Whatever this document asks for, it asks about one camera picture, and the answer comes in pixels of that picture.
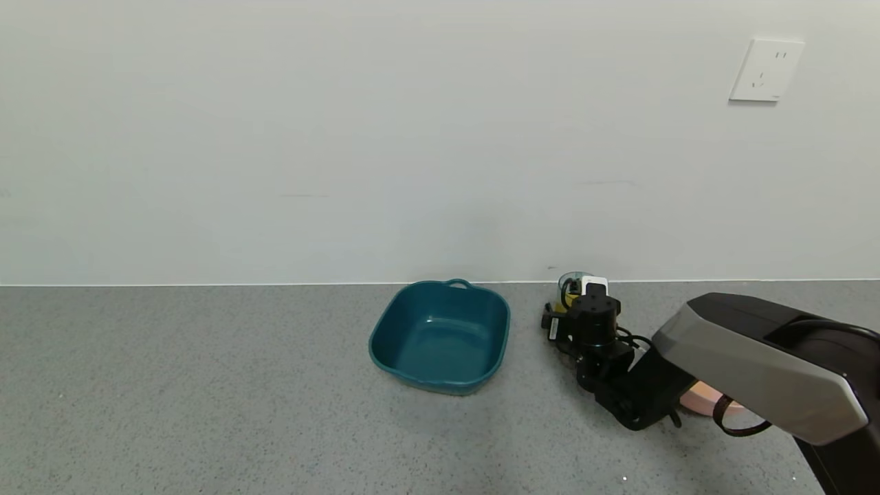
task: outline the white wall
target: white wall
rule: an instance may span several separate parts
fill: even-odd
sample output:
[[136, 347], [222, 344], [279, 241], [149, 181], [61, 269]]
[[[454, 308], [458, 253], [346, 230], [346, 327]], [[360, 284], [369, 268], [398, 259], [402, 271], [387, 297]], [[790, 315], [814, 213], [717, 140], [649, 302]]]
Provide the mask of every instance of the white wall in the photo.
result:
[[879, 2], [0, 0], [0, 283], [880, 277], [878, 53]]

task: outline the speckled countertop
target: speckled countertop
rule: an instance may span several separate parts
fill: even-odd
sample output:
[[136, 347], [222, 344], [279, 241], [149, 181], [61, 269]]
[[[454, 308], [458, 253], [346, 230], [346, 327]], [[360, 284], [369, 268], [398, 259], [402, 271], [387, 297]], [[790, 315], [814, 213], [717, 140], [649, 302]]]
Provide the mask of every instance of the speckled countertop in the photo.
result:
[[[370, 362], [398, 286], [0, 288], [0, 493], [821, 493], [776, 429], [626, 430], [538, 329], [552, 286], [491, 287], [507, 352], [463, 398]], [[612, 291], [644, 335], [710, 291], [880, 327], [877, 282]]]

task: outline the electrical socket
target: electrical socket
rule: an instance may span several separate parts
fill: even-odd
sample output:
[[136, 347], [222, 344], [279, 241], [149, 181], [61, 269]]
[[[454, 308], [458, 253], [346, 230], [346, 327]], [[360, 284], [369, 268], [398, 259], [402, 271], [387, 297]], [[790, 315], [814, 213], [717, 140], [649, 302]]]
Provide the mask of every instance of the electrical socket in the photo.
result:
[[779, 101], [795, 75], [803, 41], [752, 40], [731, 100]]

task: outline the black cable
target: black cable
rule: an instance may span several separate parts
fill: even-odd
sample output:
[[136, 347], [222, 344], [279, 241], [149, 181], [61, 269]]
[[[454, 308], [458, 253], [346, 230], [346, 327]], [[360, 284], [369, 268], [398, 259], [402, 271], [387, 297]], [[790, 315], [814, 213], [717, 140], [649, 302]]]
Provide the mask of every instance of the black cable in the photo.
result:
[[752, 435], [757, 435], [758, 433], [765, 431], [770, 426], [773, 426], [770, 424], [769, 421], [765, 420], [760, 425], [751, 426], [749, 428], [728, 428], [724, 425], [724, 413], [727, 412], [727, 408], [729, 408], [732, 403], [733, 399], [731, 399], [727, 395], [722, 395], [721, 398], [718, 399], [718, 402], [715, 403], [715, 408], [712, 410], [712, 419], [714, 419], [715, 424], [718, 425], [719, 428], [721, 428], [722, 432], [727, 433], [731, 437], [751, 437]]
[[672, 420], [672, 424], [675, 425], [676, 428], [681, 428], [681, 416], [678, 415], [678, 411], [674, 409], [669, 411], [669, 419]]
[[650, 339], [645, 338], [643, 336], [631, 335], [631, 336], [629, 336], [629, 340], [632, 340], [632, 341], [637, 340], [639, 342], [644, 342], [648, 345], [648, 349], [650, 349], [651, 347], [654, 346], [654, 344], [650, 341]]
[[800, 320], [793, 321], [788, 325], [784, 325], [782, 328], [780, 328], [780, 330], [788, 329], [837, 330], [839, 332], [848, 333], [850, 335], [867, 338], [873, 341], [875, 344], [880, 345], [880, 334], [877, 334], [875, 331], [866, 329], [864, 327], [859, 327], [858, 325], [841, 323], [839, 321]]

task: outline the clear cup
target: clear cup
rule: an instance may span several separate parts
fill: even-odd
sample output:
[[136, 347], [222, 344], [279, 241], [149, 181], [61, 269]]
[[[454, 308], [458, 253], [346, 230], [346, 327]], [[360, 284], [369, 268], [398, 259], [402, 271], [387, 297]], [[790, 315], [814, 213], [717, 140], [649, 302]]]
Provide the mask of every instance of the clear cup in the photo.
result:
[[556, 313], [568, 311], [571, 303], [581, 295], [581, 278], [591, 276], [592, 274], [586, 271], [570, 271], [559, 277], [559, 282], [556, 284], [556, 300], [553, 303], [554, 311]]

